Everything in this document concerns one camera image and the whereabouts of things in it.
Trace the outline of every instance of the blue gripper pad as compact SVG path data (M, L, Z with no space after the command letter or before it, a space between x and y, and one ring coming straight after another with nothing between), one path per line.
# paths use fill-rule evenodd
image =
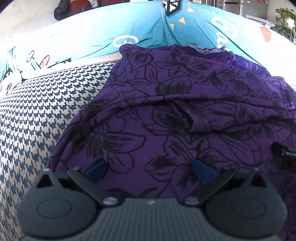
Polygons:
M84 171L84 177L92 183L97 183L105 176L107 168L107 162L103 159L99 159Z
M213 168L197 159L192 161L192 170L203 183L210 183L218 176L218 173Z

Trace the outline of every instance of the refrigerator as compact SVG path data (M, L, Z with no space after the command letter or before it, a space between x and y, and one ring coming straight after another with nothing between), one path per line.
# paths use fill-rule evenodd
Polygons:
M260 19L267 18L267 4L258 0L224 0L223 10L243 17L252 16Z

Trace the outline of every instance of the teal fabric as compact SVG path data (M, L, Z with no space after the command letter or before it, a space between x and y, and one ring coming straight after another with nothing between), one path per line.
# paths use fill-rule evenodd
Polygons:
M173 14L168 5L175 4ZM294 80L293 68L281 59L296 55L296 46L262 25L219 8L181 0L115 4L59 21L0 54L0 82L9 72L49 68L65 61L118 52L124 43L163 47L194 43L221 48L265 67L272 76Z

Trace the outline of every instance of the circular button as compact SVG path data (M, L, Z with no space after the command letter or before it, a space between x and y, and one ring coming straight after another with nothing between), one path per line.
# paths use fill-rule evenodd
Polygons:
M266 205L254 198L241 198L233 201L232 211L242 218L257 218L266 212Z
M189 205L189 206L195 206L197 204L199 204L200 201L197 197L187 197L185 199L185 204Z
M118 203L118 199L115 198L115 197L106 197L104 200L103 200L103 203L105 205L108 205L108 206L111 206L111 205L116 205Z
M71 210L71 203L62 198L44 200L37 207L37 212L44 218L61 218L69 214Z

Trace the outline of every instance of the ribbed gray surface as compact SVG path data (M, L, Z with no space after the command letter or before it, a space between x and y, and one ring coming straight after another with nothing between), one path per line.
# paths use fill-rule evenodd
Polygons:
M199 209L183 207L176 199L127 199L120 207L103 210L95 224L84 233L63 239L63 241L224 240L240 239L215 230ZM274 236L259 241L280 241L280 239Z

